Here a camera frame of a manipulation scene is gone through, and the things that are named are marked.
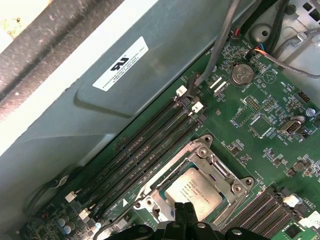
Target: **motherboard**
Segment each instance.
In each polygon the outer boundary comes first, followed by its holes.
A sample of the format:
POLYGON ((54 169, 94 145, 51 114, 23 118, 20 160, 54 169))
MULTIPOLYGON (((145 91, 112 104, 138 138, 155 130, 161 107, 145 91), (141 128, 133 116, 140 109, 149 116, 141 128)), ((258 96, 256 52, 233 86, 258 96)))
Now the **motherboard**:
POLYGON ((274 240, 320 239, 320 110, 244 39, 211 50, 151 103, 21 230, 91 240, 157 229, 192 202, 199 221, 274 240))

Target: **ram slot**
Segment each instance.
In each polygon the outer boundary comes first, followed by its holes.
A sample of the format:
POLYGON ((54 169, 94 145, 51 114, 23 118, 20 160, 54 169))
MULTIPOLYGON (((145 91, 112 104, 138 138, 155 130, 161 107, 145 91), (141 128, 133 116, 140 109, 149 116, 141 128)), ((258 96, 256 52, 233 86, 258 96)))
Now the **ram slot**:
POLYGON ((92 196, 85 202, 85 204, 83 204, 82 208, 88 208, 92 206, 94 202, 100 202, 102 199, 104 199, 105 196, 122 180, 121 178, 123 178, 123 176, 127 176, 131 172, 136 171, 137 165, 139 165, 140 162, 142 162, 148 156, 148 154, 152 153, 152 151, 157 149, 157 147, 162 143, 168 141, 177 128, 183 126, 189 119, 190 117, 187 114, 184 114, 179 118, 179 121, 171 124, 167 132, 159 132, 158 136, 153 139, 153 141, 157 144, 148 144, 148 147, 143 147, 141 151, 130 157, 129 163, 127 163, 126 166, 120 171, 115 172, 104 184, 97 188, 92 196))
POLYGON ((264 220, 256 229, 253 230, 254 233, 259 234, 261 236, 268 233, 277 223, 288 216, 283 209, 279 208, 276 212, 268 217, 268 219, 264 220))
POLYGON ((248 230, 255 229, 259 224, 261 224, 263 219, 268 218, 277 208, 279 208, 279 205, 274 200, 272 200, 271 202, 265 204, 261 209, 256 211, 254 213, 254 216, 250 217, 240 227, 248 230))
POLYGON ((119 192, 121 192, 121 193, 117 194, 116 196, 113 195, 114 197, 112 197, 112 199, 109 199, 107 197, 106 199, 103 200, 103 202, 100 202, 99 204, 97 204, 95 211, 92 212, 92 216, 99 218, 101 215, 103 215, 108 210, 108 208, 114 204, 114 202, 117 199, 121 199, 123 197, 123 195, 125 195, 128 192, 129 188, 134 183, 138 183, 141 180, 143 180, 145 178, 145 176, 148 174, 148 171, 150 171, 151 168, 159 160, 161 160, 163 156, 165 156, 169 151, 171 151, 174 147, 176 147, 178 144, 180 144, 185 139, 185 137, 187 137, 195 129, 195 127, 197 125, 198 125, 198 123, 194 122, 193 124, 189 125, 187 127, 187 129, 184 130, 183 135, 175 137, 174 141, 171 142, 168 146, 166 146, 165 148, 162 148, 162 146, 160 146, 159 149, 156 149, 155 151, 153 151, 149 155, 149 157, 147 158, 146 162, 142 162, 141 168, 137 169, 135 172, 132 172, 132 175, 130 175, 128 177, 129 178, 128 183, 119 184, 118 187, 116 188, 116 190, 114 191, 114 193, 119 193, 119 192))
POLYGON ((130 141, 129 144, 126 145, 126 147, 122 148, 120 152, 118 152, 114 157, 111 158, 111 161, 108 161, 103 167, 102 170, 97 174, 97 176, 92 179, 90 182, 86 183, 86 185, 83 187, 82 191, 79 193, 79 199, 80 201, 83 200, 83 198, 86 198, 90 196, 93 191, 95 191, 97 188, 100 187, 100 182, 105 182, 107 179, 105 179, 105 176, 110 176, 114 174, 116 171, 120 169, 121 166, 123 166, 126 163, 123 163, 126 161, 130 155, 136 153, 139 151, 143 146, 146 145, 145 143, 149 141, 151 138, 154 138, 155 135, 161 132, 163 128, 166 128, 166 126, 172 124, 172 119, 175 119, 177 116, 182 114, 184 111, 183 108, 180 108, 179 110, 174 111, 172 114, 169 115, 168 119, 164 119, 163 116, 167 116, 162 112, 161 116, 158 116, 157 114, 157 120, 153 122, 151 120, 151 124, 148 124, 147 127, 145 127, 142 131, 139 132, 137 137, 134 137, 132 141, 130 141))
POLYGON ((237 216, 230 220, 227 225, 221 230, 222 233, 225 233, 228 229, 239 227, 248 222, 249 218, 252 218, 259 212, 262 208, 266 207, 269 202, 273 199, 267 193, 256 197, 251 203, 249 203, 237 216))
POLYGON ((267 231, 263 236, 265 238, 271 239, 274 237, 280 230, 284 229, 285 226, 291 221, 291 216, 286 215, 282 219, 280 219, 276 225, 274 225, 269 231, 267 231))

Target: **label sticker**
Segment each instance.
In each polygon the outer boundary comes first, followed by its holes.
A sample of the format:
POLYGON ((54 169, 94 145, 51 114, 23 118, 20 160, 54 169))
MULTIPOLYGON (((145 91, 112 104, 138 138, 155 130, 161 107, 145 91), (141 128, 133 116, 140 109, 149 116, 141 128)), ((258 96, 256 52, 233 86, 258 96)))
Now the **label sticker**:
POLYGON ((108 91, 148 50, 144 37, 139 37, 92 86, 105 92, 108 91))

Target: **blue wire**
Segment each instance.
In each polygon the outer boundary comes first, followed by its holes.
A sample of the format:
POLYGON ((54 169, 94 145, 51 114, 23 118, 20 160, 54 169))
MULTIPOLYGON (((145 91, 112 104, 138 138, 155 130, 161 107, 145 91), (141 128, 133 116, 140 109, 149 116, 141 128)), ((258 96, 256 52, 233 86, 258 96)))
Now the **blue wire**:
POLYGON ((263 43, 259 43, 259 45, 260 45, 261 49, 262 49, 263 51, 265 51, 264 44, 263 44, 263 43))

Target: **gray metal panel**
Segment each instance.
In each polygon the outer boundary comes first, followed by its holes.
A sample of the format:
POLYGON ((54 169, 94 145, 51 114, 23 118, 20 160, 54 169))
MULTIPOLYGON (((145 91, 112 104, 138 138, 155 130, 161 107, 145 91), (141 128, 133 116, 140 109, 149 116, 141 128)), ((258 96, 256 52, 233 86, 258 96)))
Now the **gray metal panel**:
MULTIPOLYGON (((242 1, 239 12, 251 2, 242 1)), ((208 48, 227 5, 221 0, 159 0, 67 89, 0 158, 0 195, 5 196, 0 231, 24 221, 23 203, 37 187, 65 166, 94 156, 208 48), (93 82, 140 36, 149 52, 110 91, 94 88, 93 82)))
POLYGON ((104 113, 133 117, 212 43, 227 2, 159 1, 81 77, 78 100, 104 113), (141 36, 149 51, 107 92, 92 87, 141 36))

